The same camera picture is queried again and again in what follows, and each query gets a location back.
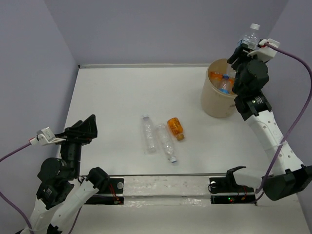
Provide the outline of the blue label small bottle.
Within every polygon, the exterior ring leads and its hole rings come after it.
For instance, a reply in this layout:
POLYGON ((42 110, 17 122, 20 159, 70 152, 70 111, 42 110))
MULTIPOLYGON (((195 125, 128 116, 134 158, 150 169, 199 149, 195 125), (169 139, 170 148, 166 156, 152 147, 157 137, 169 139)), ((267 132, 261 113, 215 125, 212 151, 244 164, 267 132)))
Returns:
POLYGON ((221 92, 224 92, 226 94, 231 94, 233 84, 234 84, 234 79, 230 77, 229 75, 224 74, 217 88, 221 92))

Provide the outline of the orange bottle white cap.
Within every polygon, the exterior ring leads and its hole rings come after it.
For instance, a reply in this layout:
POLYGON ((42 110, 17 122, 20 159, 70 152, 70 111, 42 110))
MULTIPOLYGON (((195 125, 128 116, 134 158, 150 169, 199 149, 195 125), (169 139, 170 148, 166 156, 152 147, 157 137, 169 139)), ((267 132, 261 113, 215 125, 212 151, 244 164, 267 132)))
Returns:
POLYGON ((223 78, 223 74, 219 72, 209 72, 209 78, 211 81, 221 81, 223 78))

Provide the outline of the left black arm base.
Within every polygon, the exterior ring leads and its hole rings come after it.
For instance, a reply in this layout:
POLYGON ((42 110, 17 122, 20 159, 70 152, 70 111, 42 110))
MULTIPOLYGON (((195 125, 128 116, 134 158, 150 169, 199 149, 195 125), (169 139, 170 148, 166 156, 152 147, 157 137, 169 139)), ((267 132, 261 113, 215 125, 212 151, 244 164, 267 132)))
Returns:
POLYGON ((95 195, 92 195, 85 204, 86 205, 123 205, 124 204, 124 178, 112 177, 108 186, 101 189, 95 195))

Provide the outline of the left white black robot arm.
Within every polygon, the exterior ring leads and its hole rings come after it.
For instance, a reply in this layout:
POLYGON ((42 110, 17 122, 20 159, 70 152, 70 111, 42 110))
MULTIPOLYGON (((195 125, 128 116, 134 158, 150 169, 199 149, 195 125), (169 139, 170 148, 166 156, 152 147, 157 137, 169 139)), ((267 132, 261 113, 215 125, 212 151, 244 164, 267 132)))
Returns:
POLYGON ((109 175, 100 167, 92 168, 80 187, 71 183, 80 175, 81 149, 97 138, 96 116, 79 120, 60 134, 50 128, 37 132, 30 140, 31 145, 60 145, 60 157, 46 159, 37 175, 41 184, 36 193, 34 210, 21 234, 60 234, 65 223, 84 203, 97 192, 104 192, 109 185, 109 175))

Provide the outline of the short orange bottle orange cap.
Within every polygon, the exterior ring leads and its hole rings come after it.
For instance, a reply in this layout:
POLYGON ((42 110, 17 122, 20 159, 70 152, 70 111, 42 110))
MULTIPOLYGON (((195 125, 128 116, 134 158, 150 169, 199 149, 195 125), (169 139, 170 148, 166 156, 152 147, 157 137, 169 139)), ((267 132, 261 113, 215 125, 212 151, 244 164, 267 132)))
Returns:
POLYGON ((174 117, 167 121, 167 125, 173 136, 178 140, 184 140, 183 127, 178 118, 174 117))

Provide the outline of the green label water bottle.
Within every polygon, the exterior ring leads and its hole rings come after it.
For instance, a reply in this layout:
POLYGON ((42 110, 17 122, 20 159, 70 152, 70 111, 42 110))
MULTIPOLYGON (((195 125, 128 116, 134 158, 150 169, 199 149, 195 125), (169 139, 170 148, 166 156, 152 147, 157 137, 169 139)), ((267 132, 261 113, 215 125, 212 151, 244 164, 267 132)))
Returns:
POLYGON ((255 50, 259 42, 259 29, 259 24, 252 23, 249 30, 238 41, 237 47, 239 47, 241 44, 246 44, 249 49, 255 50))

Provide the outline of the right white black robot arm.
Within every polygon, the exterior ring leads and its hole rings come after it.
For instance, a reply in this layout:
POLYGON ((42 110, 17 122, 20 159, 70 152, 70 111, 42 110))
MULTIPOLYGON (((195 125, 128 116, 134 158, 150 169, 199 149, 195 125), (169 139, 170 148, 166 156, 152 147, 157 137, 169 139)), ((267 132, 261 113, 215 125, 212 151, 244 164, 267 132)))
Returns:
POLYGON ((304 165, 287 142, 306 110, 311 95, 289 130, 282 134, 274 119, 272 107, 262 92, 269 81, 266 63, 277 52, 281 52, 278 45, 267 40, 261 43, 258 50, 241 44, 227 60, 236 71, 233 85, 235 106, 271 162, 265 173, 245 166, 229 169, 224 185, 229 191, 236 191, 241 186, 251 187, 272 201, 301 192, 312 180, 311 166, 304 165))

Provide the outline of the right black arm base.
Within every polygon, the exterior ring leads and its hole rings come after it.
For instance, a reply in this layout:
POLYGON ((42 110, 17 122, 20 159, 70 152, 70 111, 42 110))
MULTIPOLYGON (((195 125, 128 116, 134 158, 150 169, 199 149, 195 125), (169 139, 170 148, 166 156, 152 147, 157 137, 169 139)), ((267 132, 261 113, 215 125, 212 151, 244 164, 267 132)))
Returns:
POLYGON ((257 204, 254 189, 234 181, 234 172, 242 169, 245 166, 229 169, 224 177, 209 178, 207 189, 211 194, 211 204, 257 204))

